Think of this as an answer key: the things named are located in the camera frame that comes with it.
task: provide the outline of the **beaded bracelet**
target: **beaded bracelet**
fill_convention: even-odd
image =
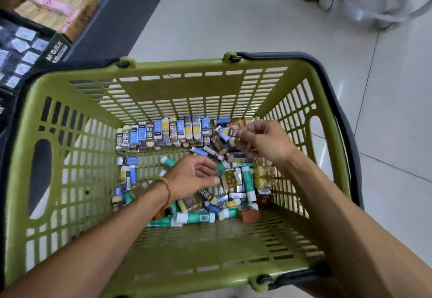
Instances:
[[[168,190],[168,202],[165,204],[164,207],[161,208],[161,210],[158,211],[158,213],[156,213],[154,219],[158,220],[161,219],[162,217],[164,217],[165,215],[165,210],[170,206],[170,204],[172,203],[172,191],[171,191],[171,186],[169,185],[169,182],[167,179],[165,179],[164,177],[160,177],[156,180],[154,180],[154,182],[163,182],[166,185],[166,189]]]

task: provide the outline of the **shopping basket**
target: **shopping basket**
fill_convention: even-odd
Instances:
[[[110,214],[118,187],[118,127],[186,114],[278,120],[314,161],[310,120],[319,117],[334,182],[361,206],[352,131],[323,67],[309,55],[58,64],[27,78],[0,136],[5,285]],[[163,155],[178,160],[187,153],[168,147],[139,153],[138,178],[157,177]],[[289,181],[278,179],[271,207],[260,214],[255,224],[227,219],[144,229],[102,296],[173,295],[247,283],[264,291],[331,274]]]

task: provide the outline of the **hand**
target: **hand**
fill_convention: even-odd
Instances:
[[[284,163],[297,147],[277,121],[256,121],[238,130],[242,151],[250,158],[264,157],[274,164]]]
[[[216,171],[216,163],[206,156],[190,155],[180,159],[164,176],[171,186],[173,201],[218,185]]]

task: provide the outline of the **tiled floor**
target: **tiled floor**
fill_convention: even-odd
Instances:
[[[302,0],[162,0],[130,56],[144,62],[239,50],[314,55],[356,131],[366,212],[432,266],[431,21],[428,14],[378,38]],[[331,176],[318,124],[313,133],[318,164]],[[247,287],[207,294],[256,295]],[[289,287],[267,297],[278,295],[308,296]]]

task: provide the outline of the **person's left hand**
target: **person's left hand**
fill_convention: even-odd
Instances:
[[[173,200],[179,200],[199,189],[218,185],[216,171],[216,163],[208,157],[190,155],[180,159],[164,177],[171,186]]]

